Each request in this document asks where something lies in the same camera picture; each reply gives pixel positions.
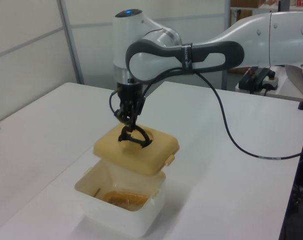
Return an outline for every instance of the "yellow lid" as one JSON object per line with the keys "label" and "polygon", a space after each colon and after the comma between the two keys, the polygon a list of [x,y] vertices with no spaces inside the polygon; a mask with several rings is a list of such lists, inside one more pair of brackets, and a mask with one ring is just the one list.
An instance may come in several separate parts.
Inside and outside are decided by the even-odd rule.
{"label": "yellow lid", "polygon": [[[120,123],[100,138],[94,145],[93,153],[104,160],[144,175],[157,174],[175,159],[174,154],[180,148],[175,137],[140,125],[152,139],[150,145],[142,148],[132,141],[118,141],[123,127],[124,124]],[[131,136],[144,140],[137,130],[134,130]]]}

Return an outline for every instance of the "shelf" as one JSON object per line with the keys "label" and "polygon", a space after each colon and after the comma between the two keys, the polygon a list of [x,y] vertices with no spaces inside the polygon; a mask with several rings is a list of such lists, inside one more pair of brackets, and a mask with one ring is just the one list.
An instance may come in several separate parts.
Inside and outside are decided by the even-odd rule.
{"label": "shelf", "polygon": [[[267,4],[263,4],[261,5],[259,8],[255,8],[255,7],[237,7],[237,6],[232,6],[230,7],[231,10],[251,10],[251,11],[255,11],[255,10],[263,10],[263,11],[277,11],[278,10],[278,5],[276,5],[276,3],[274,3],[273,5],[267,5]],[[290,12],[303,12],[303,7],[302,6],[290,6],[289,7],[289,11]]]}

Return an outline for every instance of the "brown liquid residue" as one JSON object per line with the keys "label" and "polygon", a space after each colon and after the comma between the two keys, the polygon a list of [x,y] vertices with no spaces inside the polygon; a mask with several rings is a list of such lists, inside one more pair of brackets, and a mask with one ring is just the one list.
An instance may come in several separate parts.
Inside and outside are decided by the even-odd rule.
{"label": "brown liquid residue", "polygon": [[134,212],[141,209],[148,200],[148,198],[148,196],[136,193],[124,191],[110,191],[105,194],[102,200],[109,204],[113,204],[117,207]]}

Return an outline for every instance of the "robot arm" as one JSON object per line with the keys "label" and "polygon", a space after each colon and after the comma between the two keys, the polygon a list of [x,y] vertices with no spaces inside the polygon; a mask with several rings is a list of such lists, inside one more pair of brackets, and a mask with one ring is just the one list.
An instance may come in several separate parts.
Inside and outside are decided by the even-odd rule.
{"label": "robot arm", "polygon": [[[209,41],[190,44],[190,56],[188,47],[161,46],[148,35],[129,46],[125,59],[133,77],[142,83],[172,68],[181,68],[172,75],[192,73],[192,69],[206,73],[248,66],[293,65],[303,70],[303,12],[242,19]],[[191,62],[187,69],[184,65],[190,62],[186,61]]]}
{"label": "robot arm", "polygon": [[[194,70],[207,73],[275,65],[293,65],[303,70],[303,12],[247,17],[209,41],[183,45],[174,30],[159,25],[137,9],[119,13],[113,24],[115,77],[123,93],[132,92],[134,85],[193,74]],[[128,123],[135,107],[140,108],[136,113],[141,111],[142,104],[136,104],[141,90],[132,93],[130,100],[123,95],[118,93],[120,111],[116,116],[120,119],[121,115]],[[131,110],[124,114],[121,110],[126,104],[131,105]]]}

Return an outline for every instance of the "translucent container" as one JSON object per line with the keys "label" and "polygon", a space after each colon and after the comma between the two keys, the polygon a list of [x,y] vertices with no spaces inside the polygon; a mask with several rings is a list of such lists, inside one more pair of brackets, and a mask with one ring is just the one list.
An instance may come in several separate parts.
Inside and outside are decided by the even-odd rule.
{"label": "translucent container", "polygon": [[84,213],[98,223],[142,237],[165,204],[166,176],[145,176],[100,160],[74,186]]}

